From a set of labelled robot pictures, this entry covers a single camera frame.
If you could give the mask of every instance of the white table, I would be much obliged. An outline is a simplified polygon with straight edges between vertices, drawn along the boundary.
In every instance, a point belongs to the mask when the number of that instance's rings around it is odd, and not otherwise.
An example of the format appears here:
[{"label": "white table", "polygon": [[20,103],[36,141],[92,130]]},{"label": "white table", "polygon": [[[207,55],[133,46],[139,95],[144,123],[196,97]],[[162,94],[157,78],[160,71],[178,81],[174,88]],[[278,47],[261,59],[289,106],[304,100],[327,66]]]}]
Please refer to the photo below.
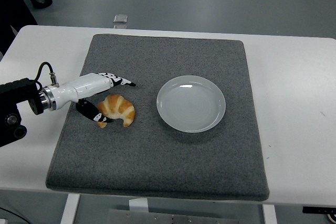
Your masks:
[{"label": "white table", "polygon": [[[336,207],[336,40],[28,26],[0,62],[0,84],[34,79],[43,61],[59,83],[78,77],[92,37],[100,33],[241,40],[270,189],[263,204]],[[50,84],[47,67],[40,81]],[[50,191],[45,179],[69,104],[38,116],[28,102],[18,109],[28,133],[0,148],[0,189]]]}]

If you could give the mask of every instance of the white plate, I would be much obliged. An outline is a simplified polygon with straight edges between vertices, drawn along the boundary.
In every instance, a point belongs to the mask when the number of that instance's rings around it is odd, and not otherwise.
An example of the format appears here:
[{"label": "white plate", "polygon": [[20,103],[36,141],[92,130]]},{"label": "white plate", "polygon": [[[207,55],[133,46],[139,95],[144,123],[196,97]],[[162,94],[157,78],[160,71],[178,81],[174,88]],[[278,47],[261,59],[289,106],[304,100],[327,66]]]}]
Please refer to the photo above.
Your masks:
[{"label": "white plate", "polygon": [[221,90],[199,76],[180,76],[159,91],[156,107],[174,129],[197,133],[211,129],[223,118],[226,108]]}]

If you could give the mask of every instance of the croissant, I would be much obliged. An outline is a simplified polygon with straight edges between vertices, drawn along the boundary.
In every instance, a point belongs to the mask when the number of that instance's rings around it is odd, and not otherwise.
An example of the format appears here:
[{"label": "croissant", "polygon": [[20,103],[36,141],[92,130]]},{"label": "croissant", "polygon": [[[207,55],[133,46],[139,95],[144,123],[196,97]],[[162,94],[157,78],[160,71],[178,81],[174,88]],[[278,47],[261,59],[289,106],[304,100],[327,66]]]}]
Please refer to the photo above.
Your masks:
[{"label": "croissant", "polygon": [[[134,120],[135,110],[131,102],[119,94],[110,94],[104,101],[97,105],[98,110],[106,117],[111,119],[123,119],[124,127],[130,126]],[[101,128],[107,123],[97,122]]]}]

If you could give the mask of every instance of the plate rim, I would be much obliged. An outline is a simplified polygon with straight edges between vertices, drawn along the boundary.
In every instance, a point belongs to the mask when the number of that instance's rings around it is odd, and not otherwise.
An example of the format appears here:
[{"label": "plate rim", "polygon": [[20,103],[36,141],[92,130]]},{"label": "plate rim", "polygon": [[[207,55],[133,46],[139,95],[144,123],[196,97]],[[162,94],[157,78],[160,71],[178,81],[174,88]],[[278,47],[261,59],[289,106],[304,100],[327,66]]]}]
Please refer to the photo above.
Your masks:
[{"label": "plate rim", "polygon": [[[220,116],[217,117],[217,119],[214,121],[214,122],[216,122],[216,123],[212,122],[209,126],[203,128],[203,129],[200,129],[200,130],[196,130],[196,131],[183,131],[183,130],[177,129],[176,127],[174,127],[174,126],[170,125],[169,123],[167,123],[167,121],[164,119],[164,117],[162,116],[162,114],[161,114],[161,112],[160,112],[161,110],[160,110],[160,106],[159,106],[159,104],[160,104],[160,102],[159,102],[159,96],[160,96],[160,94],[163,92],[164,88],[166,88],[167,86],[169,86],[169,83],[174,82],[174,80],[176,80],[176,79],[180,79],[180,78],[198,78],[198,79],[204,80],[204,81],[206,81],[206,82],[208,82],[208,83],[211,83],[211,85],[212,85],[216,90],[219,91],[219,93],[220,93],[220,95],[221,95],[221,98],[223,98],[223,105],[224,105],[223,108],[224,108],[224,109],[223,109],[223,112],[220,114]],[[157,93],[157,96],[156,96],[156,109],[158,110],[158,113],[159,113],[160,117],[162,118],[162,120],[163,120],[166,124],[168,124],[170,127],[172,127],[173,129],[176,129],[176,130],[178,130],[178,131],[185,132],[185,133],[200,133],[200,132],[205,132],[205,131],[208,131],[208,130],[212,129],[213,127],[215,127],[215,126],[216,126],[216,125],[223,119],[224,114],[225,114],[225,112],[226,112],[226,100],[225,100],[224,94],[223,94],[223,92],[221,91],[221,89],[220,89],[216,84],[214,84],[212,81],[210,81],[210,80],[208,80],[208,79],[206,79],[206,78],[204,78],[204,77],[201,77],[201,76],[193,76],[193,75],[177,76],[177,77],[175,77],[175,78],[173,78],[173,79],[167,81],[167,82],[160,88],[160,90],[159,90],[159,92]]]}]

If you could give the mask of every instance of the gray felt mat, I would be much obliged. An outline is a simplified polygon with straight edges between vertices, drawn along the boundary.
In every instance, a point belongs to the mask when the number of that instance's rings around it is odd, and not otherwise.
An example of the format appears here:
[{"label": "gray felt mat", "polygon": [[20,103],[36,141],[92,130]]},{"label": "gray felt mat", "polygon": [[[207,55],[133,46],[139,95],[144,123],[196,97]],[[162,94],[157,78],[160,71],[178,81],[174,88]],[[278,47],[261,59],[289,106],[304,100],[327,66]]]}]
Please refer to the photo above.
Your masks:
[{"label": "gray felt mat", "polygon": [[[95,35],[82,70],[109,72],[137,84],[117,86],[134,104],[134,122],[101,129],[70,107],[46,185],[90,194],[193,199],[265,200],[269,190],[261,153],[244,45],[235,40]],[[218,125],[202,133],[168,126],[156,96],[183,75],[215,83],[226,99]]]}]

